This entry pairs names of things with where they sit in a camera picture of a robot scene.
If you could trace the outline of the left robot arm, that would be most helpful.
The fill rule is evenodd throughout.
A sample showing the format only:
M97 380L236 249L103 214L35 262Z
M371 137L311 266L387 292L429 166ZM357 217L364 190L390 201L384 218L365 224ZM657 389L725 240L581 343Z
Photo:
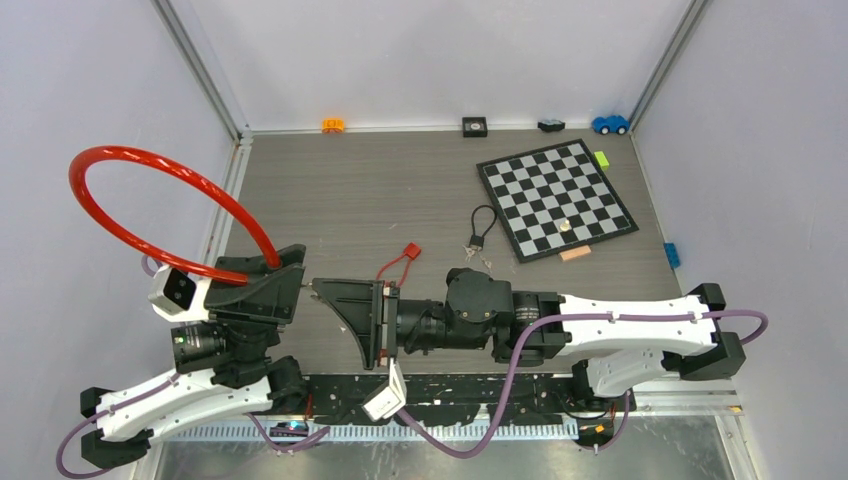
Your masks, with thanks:
M263 256L218 258L216 268L245 275L244 285L193 279L172 266L156 271L148 299L175 325L174 366L123 390L81 393L80 412L93 424L80 441L84 460L108 470L195 426L274 409L293 414L305 405L298 362L274 360L269 350L294 319L306 248L292 244L277 255L279 268Z

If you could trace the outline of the black cable padlock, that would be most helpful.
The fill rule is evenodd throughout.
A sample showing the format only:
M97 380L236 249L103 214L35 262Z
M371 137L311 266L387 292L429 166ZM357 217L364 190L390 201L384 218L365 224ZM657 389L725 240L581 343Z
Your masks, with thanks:
M483 229L481 232L479 232L478 229L477 229L477 224L476 224L476 216L477 216L478 213L481 213L482 211L488 211L489 213L491 213L492 219L489 222L489 224L486 226L486 228ZM493 206L491 206L491 205L479 205L479 206L475 207L472 210L471 215L470 215L471 235L469 237L467 247L472 249L472 250L482 250L484 248L486 236L489 234L489 232L495 226L497 221L498 221L498 214L497 214L496 209Z

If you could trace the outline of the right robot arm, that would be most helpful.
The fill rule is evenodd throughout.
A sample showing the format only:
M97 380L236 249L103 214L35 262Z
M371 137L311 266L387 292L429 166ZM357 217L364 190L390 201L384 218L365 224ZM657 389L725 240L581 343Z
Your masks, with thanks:
M392 380L400 354L489 349L513 367L570 358L572 400L591 411L668 372L684 381L730 378L746 359L744 339L720 327L726 304L715 284L667 300L605 301L519 291L455 268L442 301L405 299L378 280L317 278L311 287L355 336L363 366L386 358Z

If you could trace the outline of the small silver keys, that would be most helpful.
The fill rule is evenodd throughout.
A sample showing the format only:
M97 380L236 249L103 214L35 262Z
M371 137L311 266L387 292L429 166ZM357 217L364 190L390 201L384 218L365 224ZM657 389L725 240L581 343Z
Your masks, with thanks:
M464 252L465 252L465 262L466 263L470 262L471 259L474 258L479 252L479 249L476 248L476 247L464 246L463 249L464 249Z

